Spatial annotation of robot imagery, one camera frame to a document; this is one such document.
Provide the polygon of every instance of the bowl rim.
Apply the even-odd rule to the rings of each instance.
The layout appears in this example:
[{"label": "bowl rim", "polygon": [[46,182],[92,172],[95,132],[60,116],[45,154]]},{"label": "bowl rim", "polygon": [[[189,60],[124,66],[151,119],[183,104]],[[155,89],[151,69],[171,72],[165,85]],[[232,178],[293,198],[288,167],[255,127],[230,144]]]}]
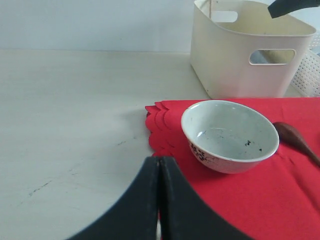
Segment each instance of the bowl rim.
[{"label": "bowl rim", "polygon": [[[186,115],[189,111],[191,111],[193,108],[197,107],[198,105],[201,105],[205,102],[215,102],[215,103],[229,103],[229,104],[232,104],[232,105],[236,105],[236,106],[239,106],[241,108],[246,108],[246,109],[249,109],[250,111],[254,112],[255,114],[257,115],[260,115],[265,121],[266,123],[268,123],[268,125],[270,126],[270,128],[273,130],[273,132],[275,133],[276,135],[276,142],[275,142],[275,145],[274,147],[266,152],[263,156],[260,156],[260,157],[256,157],[256,158],[249,158],[249,159],[237,159],[237,158],[230,158],[230,157],[225,157],[225,156],[221,156],[221,155],[218,155],[216,153],[213,153],[211,151],[208,151],[206,149],[204,149],[203,147],[199,146],[198,144],[196,144],[192,138],[186,133],[186,126],[184,124],[184,119],[186,118]],[[237,103],[237,102],[233,102],[233,101],[229,101],[229,100],[214,100],[214,99],[211,99],[211,100],[203,100],[203,101],[199,101],[197,103],[194,103],[192,105],[190,105],[182,114],[182,117],[181,117],[181,127],[182,127],[182,131],[184,133],[184,135],[186,136],[186,138],[188,139],[189,142],[191,142],[193,145],[195,145],[197,148],[199,148],[200,150],[204,151],[205,153],[207,154],[210,154],[214,157],[217,157],[217,158],[220,158],[220,159],[223,159],[223,160],[227,160],[227,161],[232,161],[232,162],[237,162],[237,163],[253,163],[253,162],[260,162],[260,161],[263,161],[265,159],[268,159],[269,157],[271,157],[273,154],[276,153],[276,151],[278,150],[279,148],[279,144],[280,144],[280,139],[279,139],[279,134],[275,128],[275,126],[272,124],[272,122],[267,118],[265,117],[264,115],[262,115],[260,112],[254,110],[253,108],[251,107],[248,107],[244,104],[241,104],[241,103]]]}]

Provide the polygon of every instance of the ceramic bowl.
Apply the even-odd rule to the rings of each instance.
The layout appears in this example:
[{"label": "ceramic bowl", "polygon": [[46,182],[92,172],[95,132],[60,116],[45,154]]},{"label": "ceramic bowl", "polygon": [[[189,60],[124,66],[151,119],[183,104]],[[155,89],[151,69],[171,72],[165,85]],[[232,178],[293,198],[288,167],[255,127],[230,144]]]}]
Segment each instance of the ceramic bowl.
[{"label": "ceramic bowl", "polygon": [[245,172],[279,147],[277,130],[265,116],[231,101],[198,102],[183,113],[181,126],[199,162],[221,173]]}]

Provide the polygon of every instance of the table surface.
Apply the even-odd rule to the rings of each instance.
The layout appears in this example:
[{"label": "table surface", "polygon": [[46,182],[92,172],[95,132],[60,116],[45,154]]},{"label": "table surface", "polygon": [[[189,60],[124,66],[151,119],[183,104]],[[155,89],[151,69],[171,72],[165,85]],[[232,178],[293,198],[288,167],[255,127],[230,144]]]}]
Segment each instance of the table surface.
[{"label": "table surface", "polygon": [[152,154],[145,105],[208,98],[185,53],[0,55],[0,240],[63,240],[86,227]]}]

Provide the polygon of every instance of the white wall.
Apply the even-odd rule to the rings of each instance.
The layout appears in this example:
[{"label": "white wall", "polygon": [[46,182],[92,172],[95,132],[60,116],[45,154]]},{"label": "white wall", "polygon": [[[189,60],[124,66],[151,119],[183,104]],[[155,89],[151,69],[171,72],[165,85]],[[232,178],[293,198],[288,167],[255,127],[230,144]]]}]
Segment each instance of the white wall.
[{"label": "white wall", "polygon": [[192,23],[193,0],[0,0],[0,48],[189,52]]}]

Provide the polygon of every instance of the red napkin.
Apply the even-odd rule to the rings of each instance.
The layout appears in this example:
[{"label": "red napkin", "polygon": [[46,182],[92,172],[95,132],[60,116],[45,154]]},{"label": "red napkin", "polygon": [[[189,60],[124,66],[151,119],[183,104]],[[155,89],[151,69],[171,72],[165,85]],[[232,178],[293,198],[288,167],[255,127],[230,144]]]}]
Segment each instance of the red napkin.
[{"label": "red napkin", "polygon": [[[320,98],[230,101],[257,110],[271,122],[295,126],[320,155]],[[180,122],[183,112],[197,102],[161,101],[145,107],[154,155],[173,156],[200,197],[252,238],[320,239],[320,167],[282,144],[275,155],[244,173],[222,174],[205,167],[189,149]]]}]

